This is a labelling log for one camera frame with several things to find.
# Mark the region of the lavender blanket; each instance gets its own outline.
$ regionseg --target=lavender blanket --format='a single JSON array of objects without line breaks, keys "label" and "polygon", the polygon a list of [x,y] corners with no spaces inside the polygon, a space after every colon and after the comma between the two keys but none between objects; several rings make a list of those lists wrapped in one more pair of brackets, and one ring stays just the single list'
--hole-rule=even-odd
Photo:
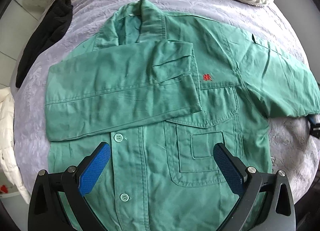
[{"label": "lavender blanket", "polygon": [[[38,171],[48,169],[50,143],[45,135],[44,95],[49,67],[61,61],[78,44],[96,33],[119,7],[137,0],[71,1],[74,6],[73,20],[63,39],[37,58],[18,91],[15,88],[16,69],[11,79],[15,101],[14,151],[29,192],[33,189]],[[308,65],[295,32],[274,4],[259,8],[233,0],[149,1],[163,10],[191,12],[243,28],[277,43]],[[296,202],[308,190],[316,174],[320,141],[309,136],[309,126],[305,118],[278,118],[270,120],[269,123],[273,170],[286,171]]]}]

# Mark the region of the red embroidered character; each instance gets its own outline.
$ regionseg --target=red embroidered character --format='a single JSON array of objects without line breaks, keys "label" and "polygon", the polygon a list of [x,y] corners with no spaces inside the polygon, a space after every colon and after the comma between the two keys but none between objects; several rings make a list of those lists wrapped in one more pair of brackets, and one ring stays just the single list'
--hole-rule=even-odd
[{"label": "red embroidered character", "polygon": [[208,81],[208,80],[212,81],[210,74],[204,74],[203,75],[203,80],[204,81]]}]

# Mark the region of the white jacket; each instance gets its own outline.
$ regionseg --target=white jacket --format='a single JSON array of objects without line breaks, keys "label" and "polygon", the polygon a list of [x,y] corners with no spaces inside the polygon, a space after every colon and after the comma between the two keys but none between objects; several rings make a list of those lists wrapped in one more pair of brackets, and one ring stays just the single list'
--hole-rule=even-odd
[{"label": "white jacket", "polygon": [[17,186],[27,204],[30,194],[23,185],[13,151],[13,113],[14,100],[10,88],[0,89],[0,165],[8,180]]}]

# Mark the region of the folded sleeve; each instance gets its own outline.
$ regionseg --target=folded sleeve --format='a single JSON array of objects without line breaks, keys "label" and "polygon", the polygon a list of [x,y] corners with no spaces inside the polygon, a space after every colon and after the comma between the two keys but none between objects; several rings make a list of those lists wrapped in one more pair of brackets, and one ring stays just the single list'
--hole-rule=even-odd
[{"label": "folded sleeve", "polygon": [[50,141],[77,139],[201,110],[193,46],[148,41],[84,53],[49,69]]},{"label": "folded sleeve", "polygon": [[265,117],[320,113],[320,91],[310,69],[274,44],[253,35],[237,65],[252,105]]}]

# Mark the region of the button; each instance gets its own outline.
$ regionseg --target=button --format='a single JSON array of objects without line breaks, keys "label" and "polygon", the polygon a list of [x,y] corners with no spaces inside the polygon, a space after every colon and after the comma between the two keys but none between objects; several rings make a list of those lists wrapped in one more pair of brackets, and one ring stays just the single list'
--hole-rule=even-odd
[{"label": "button", "polygon": [[129,196],[126,194],[126,193],[122,193],[120,195],[120,199],[124,202],[128,201],[129,200]]},{"label": "button", "polygon": [[116,134],[115,136],[114,136],[114,138],[115,138],[115,141],[116,142],[122,142],[122,140],[123,140],[123,136],[122,136],[122,134]]}]

